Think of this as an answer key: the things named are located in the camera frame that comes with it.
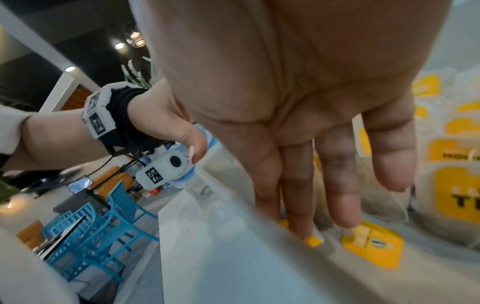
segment white cloth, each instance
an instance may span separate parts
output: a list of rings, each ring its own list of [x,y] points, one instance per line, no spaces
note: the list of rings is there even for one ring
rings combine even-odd
[[[0,106],[0,154],[15,151],[22,122],[32,114]],[[79,299],[53,268],[0,227],[0,302],[78,304]]]

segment wooden panel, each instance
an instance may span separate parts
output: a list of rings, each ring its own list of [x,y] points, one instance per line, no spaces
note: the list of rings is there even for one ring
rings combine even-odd
[[[85,101],[87,100],[87,97],[90,96],[91,94],[92,93],[90,92],[90,90],[79,85],[75,89],[73,94],[69,97],[69,99],[66,101],[61,111],[82,109],[85,105]]]

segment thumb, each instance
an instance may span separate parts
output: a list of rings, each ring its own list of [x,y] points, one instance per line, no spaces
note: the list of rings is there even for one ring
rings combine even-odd
[[[209,149],[207,138],[202,131],[180,117],[174,119],[172,126],[174,127],[169,135],[188,148],[191,162],[195,164],[201,160]]]

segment hand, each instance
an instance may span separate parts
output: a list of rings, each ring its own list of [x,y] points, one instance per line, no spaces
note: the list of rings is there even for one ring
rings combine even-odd
[[[312,139],[329,212],[360,222],[351,119],[362,114],[375,174],[403,190],[415,173],[412,79],[449,1],[135,2],[176,96],[253,180],[256,205],[312,233]]]
[[[175,99],[165,78],[130,101],[128,116],[140,131],[155,138],[178,141],[189,148],[193,163],[208,150],[207,139],[191,124],[190,116]]]

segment yellow tag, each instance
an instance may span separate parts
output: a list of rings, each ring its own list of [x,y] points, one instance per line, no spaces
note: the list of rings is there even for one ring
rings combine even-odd
[[[467,144],[467,141],[458,139],[436,139],[430,143],[428,154],[429,161],[452,161],[452,160],[471,160],[479,161],[480,141],[474,141],[474,144]]]
[[[478,111],[480,110],[480,101],[469,102],[461,105],[456,109],[456,112]]]
[[[480,136],[480,125],[471,117],[454,118],[447,123],[445,133]]]
[[[341,244],[375,265],[394,269],[399,266],[404,239],[393,230],[362,221],[353,230],[353,237],[344,235]]]
[[[286,219],[283,219],[280,221],[280,225],[282,225],[283,227],[288,227],[289,221]],[[323,243],[321,240],[319,240],[319,238],[317,238],[314,235],[311,235],[310,237],[303,239],[303,242],[311,248],[315,248],[318,245],[321,245]]]
[[[415,105],[415,117],[418,118],[427,118],[429,115],[429,110],[427,107],[422,105]]]
[[[440,77],[438,75],[424,76],[413,83],[411,90],[418,97],[440,95]]]
[[[480,176],[467,168],[447,167],[434,174],[435,204],[440,212],[459,220],[480,222]]]
[[[361,146],[363,147],[363,151],[366,155],[372,155],[372,148],[370,147],[370,140],[367,132],[365,131],[364,127],[361,127],[358,131],[360,135],[360,142]]]

